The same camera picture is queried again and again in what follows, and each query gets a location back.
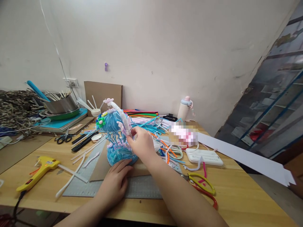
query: metal pot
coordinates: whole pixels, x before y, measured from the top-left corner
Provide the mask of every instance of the metal pot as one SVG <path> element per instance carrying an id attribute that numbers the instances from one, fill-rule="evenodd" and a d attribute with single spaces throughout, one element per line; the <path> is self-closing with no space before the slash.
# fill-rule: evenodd
<path id="1" fill-rule="evenodd" d="M 65 114 L 78 109 L 71 95 L 58 101 L 44 102 L 44 106 L 51 114 Z"/>

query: blue pipe cleaner sculpture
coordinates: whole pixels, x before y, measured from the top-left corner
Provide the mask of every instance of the blue pipe cleaner sculpture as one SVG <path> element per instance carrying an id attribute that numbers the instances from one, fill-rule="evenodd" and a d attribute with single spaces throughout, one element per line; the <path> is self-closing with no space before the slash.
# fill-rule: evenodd
<path id="1" fill-rule="evenodd" d="M 129 165 L 133 165 L 138 157 L 132 152 L 126 141 L 126 135 L 131 136 L 130 117 L 113 100 L 108 98 L 103 101 L 113 109 L 109 109 L 97 117 L 96 129 L 105 132 L 106 139 L 110 142 L 107 145 L 107 160 L 111 166 L 123 159 L 132 159 Z"/>

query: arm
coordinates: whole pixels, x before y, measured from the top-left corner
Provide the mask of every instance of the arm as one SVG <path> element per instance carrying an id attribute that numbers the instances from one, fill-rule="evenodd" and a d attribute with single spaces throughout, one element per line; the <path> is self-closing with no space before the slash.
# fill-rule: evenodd
<path id="1" fill-rule="evenodd" d="M 124 196 L 127 188 L 126 174 L 132 169 L 127 166 L 131 160 L 121 160 L 108 171 L 96 196 L 79 207 L 56 227 L 60 226 L 96 226 L 101 218 Z"/>
<path id="2" fill-rule="evenodd" d="M 132 133 L 138 134 L 137 140 L 128 136 L 127 141 L 155 179 L 178 226 L 228 226 L 211 204 L 155 153 L 145 129 L 135 127 Z"/>

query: notebook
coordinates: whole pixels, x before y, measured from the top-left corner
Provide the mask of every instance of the notebook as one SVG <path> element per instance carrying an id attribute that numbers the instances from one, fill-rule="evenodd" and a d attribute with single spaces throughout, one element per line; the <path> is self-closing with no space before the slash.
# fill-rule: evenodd
<path id="1" fill-rule="evenodd" d="M 40 126 L 35 127 L 35 130 L 48 131 L 48 132 L 66 132 L 67 128 L 72 127 L 74 124 L 78 123 L 86 116 L 87 116 L 87 109 L 80 108 L 79 114 L 70 119 L 60 120 L 60 121 L 56 121 L 56 120 L 50 121 L 49 118 L 42 119 L 40 122 Z"/>

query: cardboard sheet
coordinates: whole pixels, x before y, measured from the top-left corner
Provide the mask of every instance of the cardboard sheet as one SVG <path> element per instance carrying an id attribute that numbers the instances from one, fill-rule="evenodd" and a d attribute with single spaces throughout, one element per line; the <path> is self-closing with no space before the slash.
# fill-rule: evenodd
<path id="1" fill-rule="evenodd" d="M 89 123 L 91 123 L 91 121 L 93 120 L 93 117 L 86 117 L 84 119 L 82 119 L 81 121 L 79 121 L 78 123 L 72 125 L 71 127 L 74 127 L 78 124 L 82 124 L 82 126 L 80 126 L 79 128 L 75 128 L 73 130 L 70 130 L 68 133 L 69 134 L 73 134 L 73 135 L 77 135 L 79 132 L 81 132 L 81 130 L 83 128 L 85 128 Z"/>
<path id="2" fill-rule="evenodd" d="M 95 169 L 94 169 L 89 181 L 104 180 L 106 174 L 110 170 L 111 166 L 107 161 L 107 147 L 106 146 L 108 144 L 109 144 L 109 141 L 106 141 L 106 144 L 103 148 L 103 151 L 100 154 L 99 160 L 95 166 Z M 135 164 L 133 165 L 133 168 L 134 169 L 128 173 L 127 177 L 150 175 L 146 166 L 142 163 L 142 161 L 140 159 L 138 159 L 135 162 Z"/>
<path id="3" fill-rule="evenodd" d="M 33 138 L 21 140 L 16 144 L 6 145 L 0 150 L 0 174 L 12 167 L 18 161 L 22 160 L 34 150 L 54 138 L 53 135 L 37 135 Z"/>
<path id="4" fill-rule="evenodd" d="M 100 108 L 103 100 L 107 98 L 113 98 L 114 102 L 122 109 L 122 85 L 85 81 L 84 88 L 86 95 L 86 100 L 84 101 L 89 106 L 90 104 L 87 102 L 87 100 L 89 100 L 94 105 L 94 101 L 92 99 L 93 95 L 97 108 Z M 106 110 L 108 110 L 108 106 L 104 104 L 101 108 L 101 111 L 103 113 Z M 92 117 L 90 111 L 88 111 L 87 114 L 89 117 Z"/>

